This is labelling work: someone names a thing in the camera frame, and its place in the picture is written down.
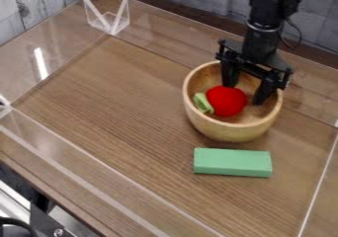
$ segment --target wooden table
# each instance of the wooden table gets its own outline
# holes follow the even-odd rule
[[[93,1],[105,10],[120,2]],[[46,38],[50,23],[81,10],[72,5],[2,53],[18,41],[34,43],[37,31]],[[211,141],[187,121],[180,86],[189,67],[212,59],[219,36],[239,38],[132,1],[130,19],[117,38],[97,38],[13,103],[1,125],[14,121],[24,142],[0,133],[1,161],[104,236],[296,236],[336,150],[336,71],[283,52],[296,74],[273,127],[248,143]],[[193,147],[269,150],[273,176],[193,175]],[[336,175],[335,162],[330,171]],[[303,236],[335,236],[334,206],[315,204]]]

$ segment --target wooden tabletop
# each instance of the wooden tabletop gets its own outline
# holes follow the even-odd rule
[[[117,1],[94,0],[100,7]],[[151,30],[152,40],[159,40],[157,29]],[[184,32],[179,28],[169,31],[181,35],[184,42]],[[120,38],[126,40],[129,34],[126,31]],[[140,36],[139,45],[148,37]],[[160,40],[171,42],[169,58],[175,57],[176,42],[165,35]],[[320,64],[283,53],[300,74],[284,92],[288,105],[273,127],[252,142],[217,143],[193,130],[183,110],[180,86],[189,71],[183,60],[195,53],[197,62],[211,57],[204,51],[208,42],[195,41],[197,46],[189,46],[188,55],[181,53],[181,62],[175,62],[147,51],[159,42],[147,41],[143,49],[102,37],[13,105],[84,151],[64,145],[52,135],[28,132],[30,127],[18,119],[21,135],[34,141],[38,150],[32,153],[13,137],[0,133],[0,159],[104,236],[153,236],[152,226],[168,236],[187,236],[184,228],[192,228],[193,220],[204,229],[193,236],[208,236],[208,230],[236,237],[296,236],[336,135],[331,124],[338,110],[336,91],[328,94],[336,88],[335,74]],[[327,96],[330,105],[318,114],[315,108]],[[268,150],[273,176],[193,175],[193,147]],[[125,187],[116,171],[165,202],[155,206],[156,202],[147,200],[152,197],[143,197],[133,186]],[[136,223],[129,212],[118,209],[118,202],[152,226]],[[179,220],[168,221],[168,226],[176,225],[179,230],[164,224],[165,214],[173,213],[168,204],[183,212],[180,225]],[[324,221],[324,213],[315,216],[319,223]],[[334,222],[324,227],[318,224],[315,236],[330,236],[334,228]]]

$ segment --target green sponge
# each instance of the green sponge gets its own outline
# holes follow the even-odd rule
[[[269,152],[195,148],[193,173],[269,177],[272,174]]]

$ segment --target red fruit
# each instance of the red fruit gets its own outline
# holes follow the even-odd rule
[[[213,114],[220,117],[237,114],[247,105],[247,95],[237,88],[216,86],[207,91],[205,98],[213,108]]]

